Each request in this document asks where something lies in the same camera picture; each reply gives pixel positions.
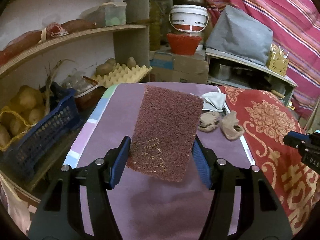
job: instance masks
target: pink striped curtain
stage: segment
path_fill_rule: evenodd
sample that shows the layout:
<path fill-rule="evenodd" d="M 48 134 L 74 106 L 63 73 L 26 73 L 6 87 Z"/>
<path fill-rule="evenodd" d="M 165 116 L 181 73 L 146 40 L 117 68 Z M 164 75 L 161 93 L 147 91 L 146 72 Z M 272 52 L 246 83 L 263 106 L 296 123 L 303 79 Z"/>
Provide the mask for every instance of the pink striped curtain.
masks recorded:
<path fill-rule="evenodd" d="M 207 0 L 212 24 L 226 5 L 244 10 L 273 30 L 273 40 L 289 52 L 287 75 L 298 85 L 292 99 L 307 118 L 320 96 L 320 15 L 311 0 Z"/>

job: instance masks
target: red bucket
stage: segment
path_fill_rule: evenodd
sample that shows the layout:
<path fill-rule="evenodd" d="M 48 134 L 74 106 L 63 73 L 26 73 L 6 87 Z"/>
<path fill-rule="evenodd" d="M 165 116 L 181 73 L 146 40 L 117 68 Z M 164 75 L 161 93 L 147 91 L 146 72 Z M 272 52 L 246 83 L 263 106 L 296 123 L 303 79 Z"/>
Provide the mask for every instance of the red bucket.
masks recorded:
<path fill-rule="evenodd" d="M 180 34 L 167 34 L 170 43 L 171 51 L 179 55 L 194 55 L 201 41 L 201 37 L 188 36 Z"/>

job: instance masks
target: purple cloth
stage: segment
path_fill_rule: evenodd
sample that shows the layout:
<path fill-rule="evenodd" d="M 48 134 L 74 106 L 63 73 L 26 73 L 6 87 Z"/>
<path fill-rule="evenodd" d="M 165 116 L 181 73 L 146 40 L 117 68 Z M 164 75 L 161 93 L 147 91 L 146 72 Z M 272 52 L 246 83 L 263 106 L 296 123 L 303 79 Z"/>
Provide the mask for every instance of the purple cloth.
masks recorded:
<path fill-rule="evenodd" d="M 202 95 L 218 92 L 217 87 L 191 83 L 153 82 L 149 85 Z M 144 94 L 144 84 L 121 84 L 111 97 L 78 163 L 83 167 L 104 157 L 119 146 L 125 135 L 132 136 Z M 234 166 L 249 168 L 250 162 L 240 140 L 228 141 L 220 129 L 197 132 L 204 147 Z M 236 231 L 239 217 L 239 188 L 236 189 L 233 219 L 229 233 Z M 120 183 L 108 191 L 110 205 L 124 240 L 198 239 L 207 218 L 213 191 L 200 181 L 191 157 L 181 182 L 160 180 L 125 168 Z M 92 234 L 86 195 L 81 196 L 85 231 Z"/>

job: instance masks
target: lid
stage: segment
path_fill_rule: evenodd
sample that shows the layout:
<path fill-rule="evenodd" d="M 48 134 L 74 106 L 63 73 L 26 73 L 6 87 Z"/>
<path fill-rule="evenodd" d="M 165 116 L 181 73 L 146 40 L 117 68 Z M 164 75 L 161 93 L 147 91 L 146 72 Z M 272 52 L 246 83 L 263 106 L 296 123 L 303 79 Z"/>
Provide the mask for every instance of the lid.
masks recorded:
<path fill-rule="evenodd" d="M 127 6 L 127 3 L 125 3 L 125 2 L 106 2 L 106 3 L 103 3 L 102 5 L 100 5 L 100 7 L 106 7 L 106 6 L 110 6 L 110 5 L 113 5 L 113 6 Z"/>
<path fill-rule="evenodd" d="M 192 9 L 199 9 L 206 12 L 208 11 L 206 7 L 193 5 L 193 4 L 176 4 L 176 5 L 172 5 L 171 7 L 171 9 L 177 9 L 177 8 L 192 8 Z"/>

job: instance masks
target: small cardboard box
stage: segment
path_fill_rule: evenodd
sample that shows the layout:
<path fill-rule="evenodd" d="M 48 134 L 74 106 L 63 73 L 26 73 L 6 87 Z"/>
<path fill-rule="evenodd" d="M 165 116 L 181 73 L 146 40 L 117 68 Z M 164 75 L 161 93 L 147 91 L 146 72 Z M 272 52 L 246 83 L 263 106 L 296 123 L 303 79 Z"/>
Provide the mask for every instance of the small cardboard box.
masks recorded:
<path fill-rule="evenodd" d="M 288 68 L 289 60 L 282 57 L 278 53 L 270 51 L 269 59 L 267 61 L 267 68 L 281 76 L 285 76 Z"/>
<path fill-rule="evenodd" d="M 206 84 L 209 65 L 205 55 L 173 54 L 169 49 L 150 52 L 151 82 L 184 82 Z"/>

